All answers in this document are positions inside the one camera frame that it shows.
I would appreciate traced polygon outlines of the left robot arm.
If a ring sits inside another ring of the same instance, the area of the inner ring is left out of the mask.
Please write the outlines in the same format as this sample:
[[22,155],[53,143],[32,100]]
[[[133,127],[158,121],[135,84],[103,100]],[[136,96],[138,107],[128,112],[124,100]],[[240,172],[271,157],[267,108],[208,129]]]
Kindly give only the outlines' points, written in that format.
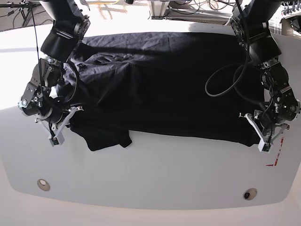
[[287,121],[294,120],[301,113],[300,101],[295,98],[288,73],[278,59],[282,52],[269,29],[269,20],[281,4],[280,0],[252,0],[242,6],[241,2],[236,1],[229,22],[239,44],[246,50],[245,63],[239,67],[240,75],[234,76],[233,84],[225,91],[219,94],[206,91],[210,97],[223,96],[236,89],[249,63],[258,67],[261,82],[269,91],[270,99],[267,103],[254,101],[261,110],[254,114],[247,113],[244,118],[259,136],[258,148],[261,151],[272,146],[274,140],[289,128]]

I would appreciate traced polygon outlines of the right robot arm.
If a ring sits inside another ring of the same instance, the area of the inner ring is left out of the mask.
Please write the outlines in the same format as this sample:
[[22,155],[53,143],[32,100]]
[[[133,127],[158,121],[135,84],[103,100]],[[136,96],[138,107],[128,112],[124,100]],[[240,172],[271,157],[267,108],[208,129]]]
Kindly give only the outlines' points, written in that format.
[[[82,109],[71,104],[79,88],[79,73],[71,56],[83,40],[90,21],[73,0],[41,0],[40,4],[53,19],[53,26],[42,46],[37,48],[44,57],[38,58],[18,107],[25,116],[35,116],[35,122],[44,127],[51,145],[61,145],[64,127]],[[52,98],[51,89],[62,79],[64,64],[75,75],[74,90],[69,97]]]

